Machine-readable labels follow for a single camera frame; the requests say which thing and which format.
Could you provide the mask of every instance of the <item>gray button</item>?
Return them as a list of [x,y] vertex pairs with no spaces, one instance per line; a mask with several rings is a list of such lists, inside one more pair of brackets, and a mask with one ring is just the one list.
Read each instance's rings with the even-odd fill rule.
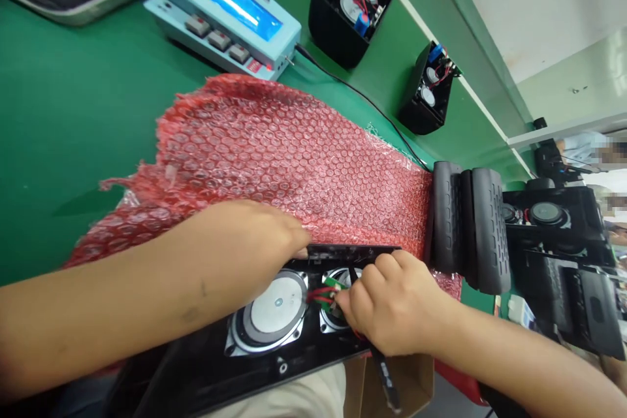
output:
[[244,63],[250,57],[250,52],[239,44],[234,44],[229,48],[229,55],[239,63]]
[[217,29],[214,29],[211,33],[209,33],[208,40],[209,44],[216,49],[220,49],[222,52],[224,52],[231,43],[231,39],[222,31],[218,31]]
[[185,22],[185,27],[201,38],[207,36],[207,33],[211,29],[209,23],[202,18],[199,18],[197,15],[190,16]]

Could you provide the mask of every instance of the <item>person's right hand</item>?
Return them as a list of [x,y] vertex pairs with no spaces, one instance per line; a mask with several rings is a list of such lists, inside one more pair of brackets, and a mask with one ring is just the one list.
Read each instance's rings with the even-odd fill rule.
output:
[[402,250],[380,255],[335,299],[351,327],[386,356],[432,354],[458,304],[422,261]]

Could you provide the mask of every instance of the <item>light blue tester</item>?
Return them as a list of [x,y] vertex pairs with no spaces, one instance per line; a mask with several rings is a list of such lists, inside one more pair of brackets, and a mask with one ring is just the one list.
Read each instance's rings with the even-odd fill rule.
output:
[[276,80],[294,56],[300,23],[274,0],[147,0],[173,40],[228,72]]

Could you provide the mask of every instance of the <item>bubble wrap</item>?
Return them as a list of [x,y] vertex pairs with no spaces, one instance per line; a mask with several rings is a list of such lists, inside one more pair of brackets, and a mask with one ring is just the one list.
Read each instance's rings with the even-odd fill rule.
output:
[[[397,245],[423,253],[431,174],[307,93],[224,74],[177,95],[158,120],[156,164],[130,178],[118,207],[65,267],[146,242],[209,204],[252,199],[293,214],[313,242]],[[459,299],[461,279],[435,274]]]

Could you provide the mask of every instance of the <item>blue display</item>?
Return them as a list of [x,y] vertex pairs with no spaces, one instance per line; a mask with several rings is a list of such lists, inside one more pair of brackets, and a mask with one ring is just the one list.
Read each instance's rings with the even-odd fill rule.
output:
[[254,0],[211,1],[220,5],[225,12],[266,41],[272,39],[283,25]]

